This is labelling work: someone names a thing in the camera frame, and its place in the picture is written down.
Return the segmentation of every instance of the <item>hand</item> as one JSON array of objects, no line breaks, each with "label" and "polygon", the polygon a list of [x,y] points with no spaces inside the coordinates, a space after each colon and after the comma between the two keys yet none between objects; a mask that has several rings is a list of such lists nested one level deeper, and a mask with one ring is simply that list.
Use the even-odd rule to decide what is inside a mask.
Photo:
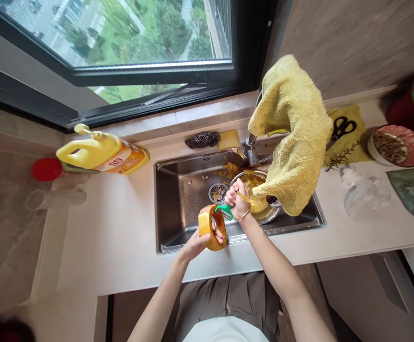
[{"label": "hand", "polygon": [[[219,229],[215,231],[215,237],[220,244],[224,242],[224,235],[220,232]],[[193,260],[196,256],[198,256],[207,245],[207,242],[210,240],[209,234],[200,235],[199,229],[197,229],[193,236],[191,236],[183,246],[180,251],[180,255],[185,258],[188,262]]]},{"label": "hand", "polygon": [[243,184],[240,178],[238,178],[237,181],[232,184],[232,189],[226,192],[226,203],[232,207],[231,212],[235,218],[242,217],[250,208],[250,205],[246,202],[243,202],[237,195],[238,191],[246,197],[250,196],[248,194],[248,190],[245,187],[245,184]]}]

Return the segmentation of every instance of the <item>bracelet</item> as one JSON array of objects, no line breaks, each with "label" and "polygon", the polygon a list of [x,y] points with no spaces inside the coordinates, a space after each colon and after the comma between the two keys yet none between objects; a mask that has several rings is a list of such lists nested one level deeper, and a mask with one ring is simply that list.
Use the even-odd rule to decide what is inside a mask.
[{"label": "bracelet", "polygon": [[250,212],[251,208],[248,208],[248,210],[246,211],[246,213],[244,213],[242,216],[240,216],[239,218],[234,218],[236,221],[241,220],[242,218],[244,218],[246,216],[246,214],[248,214]]}]

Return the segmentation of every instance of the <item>stainless steel sink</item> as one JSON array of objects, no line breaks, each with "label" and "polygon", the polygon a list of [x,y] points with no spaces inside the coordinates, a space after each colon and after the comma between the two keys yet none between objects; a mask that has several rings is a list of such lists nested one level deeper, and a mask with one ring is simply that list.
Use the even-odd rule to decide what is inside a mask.
[{"label": "stainless steel sink", "polygon": [[[260,158],[271,155],[281,138],[258,142],[256,149]],[[243,165],[243,159],[232,151],[197,154],[177,159],[159,161],[155,164],[156,192],[156,231],[159,253],[180,250],[198,228],[199,211],[214,204],[212,192],[217,193],[217,201],[223,203],[222,194],[228,189],[230,180],[215,174],[225,171],[223,165],[232,162]],[[319,228],[324,225],[316,196],[297,217],[281,213],[262,229],[269,236]],[[226,222],[229,244],[246,240],[240,224]]]}]

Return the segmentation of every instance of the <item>scissors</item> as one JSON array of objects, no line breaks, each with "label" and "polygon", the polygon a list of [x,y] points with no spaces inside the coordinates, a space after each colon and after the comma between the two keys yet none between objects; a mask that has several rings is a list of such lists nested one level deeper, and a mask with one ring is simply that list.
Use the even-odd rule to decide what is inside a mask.
[{"label": "scissors", "polygon": [[338,139],[340,139],[343,135],[352,133],[356,130],[357,124],[353,120],[348,120],[346,116],[339,116],[334,121],[334,130],[332,132],[332,137],[330,141],[327,143],[326,151],[332,147]]}]

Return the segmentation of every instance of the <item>countertop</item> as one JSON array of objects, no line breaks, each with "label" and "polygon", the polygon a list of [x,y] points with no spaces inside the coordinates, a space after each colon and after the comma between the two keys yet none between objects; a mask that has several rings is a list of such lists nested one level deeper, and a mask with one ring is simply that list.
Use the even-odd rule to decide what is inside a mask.
[{"label": "countertop", "polygon": [[[376,101],[360,106],[368,127],[385,124]],[[241,138],[246,135],[243,123],[231,125],[240,128]],[[98,296],[158,286],[176,256],[156,252],[154,163],[193,152],[178,137],[142,146],[151,155],[142,169],[129,176],[94,175],[86,184],[86,202],[69,209],[56,306],[66,315],[64,322],[73,317],[67,325],[82,334],[82,341],[93,340]],[[383,180],[391,192],[390,205],[351,219],[344,210],[347,190],[339,171],[322,171],[316,195],[326,225],[270,238],[294,265],[414,247],[414,217],[385,174],[397,168],[374,161],[356,168]],[[184,281],[261,269],[250,243],[242,241],[219,252],[203,251],[190,263]]]}]

